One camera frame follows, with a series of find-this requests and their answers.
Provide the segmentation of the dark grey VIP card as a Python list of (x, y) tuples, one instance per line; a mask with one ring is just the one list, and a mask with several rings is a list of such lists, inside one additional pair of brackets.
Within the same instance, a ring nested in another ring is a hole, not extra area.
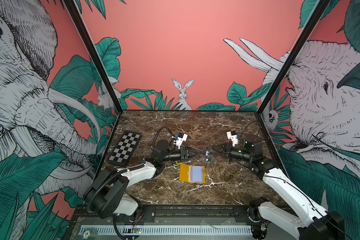
[(203, 162), (211, 163), (213, 161), (213, 151), (211, 147), (203, 147)]

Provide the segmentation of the yellow leather card holder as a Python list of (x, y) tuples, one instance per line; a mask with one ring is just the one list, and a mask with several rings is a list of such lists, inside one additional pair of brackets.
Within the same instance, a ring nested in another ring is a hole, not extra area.
[(206, 181), (205, 167), (190, 166), (181, 163), (179, 180), (187, 183), (205, 183)]

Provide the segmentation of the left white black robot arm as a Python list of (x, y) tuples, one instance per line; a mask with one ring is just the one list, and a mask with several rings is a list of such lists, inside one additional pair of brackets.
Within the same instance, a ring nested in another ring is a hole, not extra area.
[(87, 212), (97, 214), (101, 219), (125, 215), (130, 222), (137, 222), (144, 215), (142, 204), (126, 195), (126, 189), (160, 175), (166, 162), (187, 162), (200, 153), (200, 150), (192, 147), (178, 147), (160, 140), (154, 144), (152, 154), (141, 164), (124, 169), (110, 166), (103, 169), (84, 194)]

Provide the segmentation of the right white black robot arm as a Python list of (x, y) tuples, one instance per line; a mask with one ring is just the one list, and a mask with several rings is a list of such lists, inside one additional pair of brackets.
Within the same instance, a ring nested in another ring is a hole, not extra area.
[(329, 212), (297, 187), (270, 158), (263, 154), (263, 143), (256, 135), (232, 135), (229, 142), (213, 146), (210, 152), (244, 162), (246, 167), (270, 186), (294, 211), (294, 214), (277, 207), (266, 198), (251, 201), (248, 208), (252, 222), (261, 220), (274, 223), (296, 240), (344, 240), (344, 218)]

